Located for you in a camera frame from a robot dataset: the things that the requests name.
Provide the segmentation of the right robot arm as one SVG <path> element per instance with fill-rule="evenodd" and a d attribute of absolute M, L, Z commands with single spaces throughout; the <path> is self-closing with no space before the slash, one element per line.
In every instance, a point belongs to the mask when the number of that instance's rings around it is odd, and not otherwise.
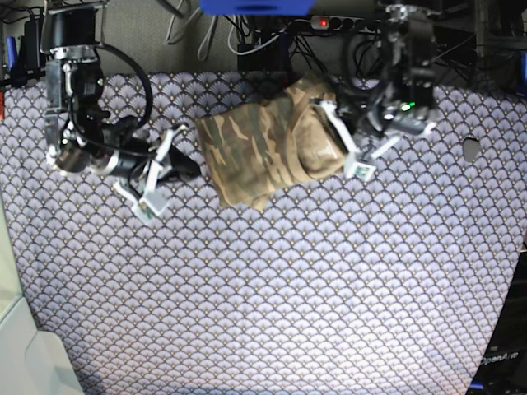
<path fill-rule="evenodd" d="M 40 51 L 49 56 L 45 68 L 46 159 L 64 176 L 83 171 L 114 176 L 115 191 L 131 203 L 132 213 L 143 224 L 150 225 L 168 206 L 159 185 L 196 179 L 200 169 L 174 144 L 176 135 L 188 130 L 186 124 L 164 131 L 152 144 L 134 137 L 152 115 L 152 85 L 132 58 L 96 38 L 96 14 L 105 6 L 104 1 L 44 4 Z M 142 116 L 107 123 L 110 114 L 99 105 L 105 88 L 100 51 L 113 54 L 136 72 L 145 92 Z"/>

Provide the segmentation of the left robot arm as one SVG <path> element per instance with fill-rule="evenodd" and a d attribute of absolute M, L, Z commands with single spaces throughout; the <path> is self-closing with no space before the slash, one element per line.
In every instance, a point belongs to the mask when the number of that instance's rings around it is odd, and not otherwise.
<path fill-rule="evenodd" d="M 432 10 L 389 1 L 381 13 L 357 22 L 344 36 L 339 61 L 343 84 L 334 101 L 313 99 L 344 145 L 343 173 L 369 181 L 375 162 L 404 137 L 425 137 L 437 125 L 434 96 L 436 57 Z M 362 89 L 350 65 L 352 42 L 369 24 L 376 27 L 381 71 L 378 83 Z"/>

